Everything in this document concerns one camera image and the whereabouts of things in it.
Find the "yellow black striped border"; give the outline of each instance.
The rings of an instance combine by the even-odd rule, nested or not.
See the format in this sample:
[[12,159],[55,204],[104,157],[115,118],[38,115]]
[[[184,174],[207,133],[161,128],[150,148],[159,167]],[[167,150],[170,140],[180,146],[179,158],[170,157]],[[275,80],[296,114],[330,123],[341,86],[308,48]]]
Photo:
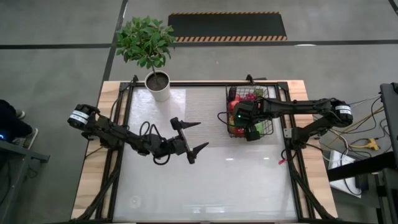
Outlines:
[[268,36],[224,36],[224,37],[176,37],[177,42],[244,42],[244,41],[284,41],[284,35]]
[[209,15],[209,14],[279,14],[279,12],[174,12],[171,15]]

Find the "gray floor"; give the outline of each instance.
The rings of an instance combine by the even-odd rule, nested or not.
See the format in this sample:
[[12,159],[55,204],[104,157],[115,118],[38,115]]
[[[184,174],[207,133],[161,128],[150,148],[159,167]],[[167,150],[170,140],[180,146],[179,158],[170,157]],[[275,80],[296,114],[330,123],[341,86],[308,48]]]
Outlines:
[[[0,0],[0,45],[109,43],[120,5],[121,0]],[[169,13],[183,11],[280,11],[289,40],[398,39],[398,17],[386,0],[130,0],[125,19],[152,15],[166,20]],[[32,150],[51,154],[39,175],[26,180],[16,223],[70,217],[86,141],[66,120],[77,103],[96,104],[108,53],[0,50],[0,98],[26,110],[26,121],[40,129]],[[248,73],[273,80],[302,79],[310,98],[353,102],[376,95],[381,83],[398,82],[397,62],[398,45],[187,47],[172,51],[164,70],[173,80],[242,79]],[[116,57],[110,80],[130,80],[134,74],[143,80],[147,73]],[[369,113],[370,103],[354,109],[356,119]],[[381,133],[377,128],[348,139]],[[328,134],[322,142],[331,139]],[[389,141],[380,145],[385,149]],[[342,149],[340,142],[333,147]],[[349,195],[334,196],[341,218],[375,222],[374,210],[351,203]]]

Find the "white label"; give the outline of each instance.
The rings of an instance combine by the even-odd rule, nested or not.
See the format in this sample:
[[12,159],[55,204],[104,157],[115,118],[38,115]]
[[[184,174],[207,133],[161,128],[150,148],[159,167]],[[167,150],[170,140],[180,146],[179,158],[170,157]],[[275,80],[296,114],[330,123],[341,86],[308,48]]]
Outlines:
[[88,119],[88,115],[83,113],[83,112],[80,112],[80,111],[76,111],[75,110],[75,111],[72,112],[72,114],[75,114],[77,116],[81,116],[82,118]]
[[336,110],[349,110],[349,111],[351,111],[351,108],[349,106],[336,106]]
[[349,110],[340,110],[340,113],[351,114],[351,111],[349,111]]
[[82,118],[82,117],[79,117],[79,116],[77,116],[77,115],[71,114],[71,115],[69,116],[69,118],[72,118],[72,119],[78,120],[78,121],[80,121],[80,122],[82,122],[82,123],[84,123],[84,124],[87,124],[87,120],[86,120],[86,119],[84,119],[84,118]]

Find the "white cable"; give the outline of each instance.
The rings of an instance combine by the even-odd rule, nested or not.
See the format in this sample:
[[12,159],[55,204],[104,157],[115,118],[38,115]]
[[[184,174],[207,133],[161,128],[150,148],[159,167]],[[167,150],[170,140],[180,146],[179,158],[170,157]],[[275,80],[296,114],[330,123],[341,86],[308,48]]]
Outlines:
[[363,103],[366,103],[366,102],[368,102],[368,101],[370,101],[370,100],[373,100],[373,99],[375,99],[375,98],[377,98],[377,97],[380,97],[380,95],[376,95],[376,96],[374,96],[374,97],[372,97],[372,98],[368,98],[368,99],[361,100],[361,101],[358,101],[358,102],[350,103],[349,105],[350,105],[350,106],[351,106],[351,105],[355,105],[355,106],[352,106],[352,107],[351,107],[351,109],[352,109],[352,108],[355,108],[355,107],[357,107],[357,106],[359,106],[359,105],[361,105],[361,104],[363,104]]
[[[332,129],[330,129],[329,131],[332,132],[333,134],[337,135],[337,136],[344,142],[344,147],[346,148],[346,150],[345,150],[345,151],[346,151],[346,154],[344,154],[344,155],[347,156],[347,154],[348,154],[348,147],[349,147],[349,144],[348,144],[347,139],[345,139],[343,136],[339,135],[338,133],[336,133],[336,132],[335,132],[334,130],[332,130]],[[340,161],[342,161],[342,160],[344,159],[344,157],[342,157],[342,158],[340,158],[340,159],[338,159],[338,160],[331,161],[330,159],[326,158],[326,157],[323,155],[323,153],[322,153],[322,157],[323,157],[324,160],[329,161],[329,162],[340,162]]]

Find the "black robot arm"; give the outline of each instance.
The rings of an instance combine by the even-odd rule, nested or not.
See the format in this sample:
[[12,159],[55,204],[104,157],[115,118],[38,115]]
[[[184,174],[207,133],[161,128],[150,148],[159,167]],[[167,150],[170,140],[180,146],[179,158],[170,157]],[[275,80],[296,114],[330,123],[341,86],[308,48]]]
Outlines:
[[304,128],[293,128],[291,144],[294,148],[305,148],[308,139],[316,134],[324,135],[332,127],[343,128],[353,122],[351,107],[334,98],[321,100],[284,102],[277,99],[260,98],[256,101],[240,101],[233,111],[234,125],[245,129],[248,141],[260,138],[256,123],[278,118],[286,114],[320,114],[322,118]]
[[[146,132],[136,135],[129,131],[126,126],[120,126],[112,122],[109,118],[100,115],[99,109],[90,105],[77,105],[70,115],[68,123],[70,126],[82,130],[81,135],[85,138],[88,138],[88,136],[98,136],[101,146],[108,149],[117,147],[119,141],[122,141],[128,143],[133,150],[142,156],[152,154],[154,162],[158,165],[164,165],[169,160],[171,154],[179,156],[184,152],[187,153],[189,163],[194,164],[197,154],[208,145],[208,142],[206,142],[191,150],[182,130],[200,123],[187,123],[179,121],[178,118],[170,120],[173,129],[178,132],[177,136],[170,139],[163,138],[156,126],[150,125],[148,122],[145,122],[141,126],[141,129],[144,126],[147,127]],[[165,163],[156,161],[164,156],[168,156]]]

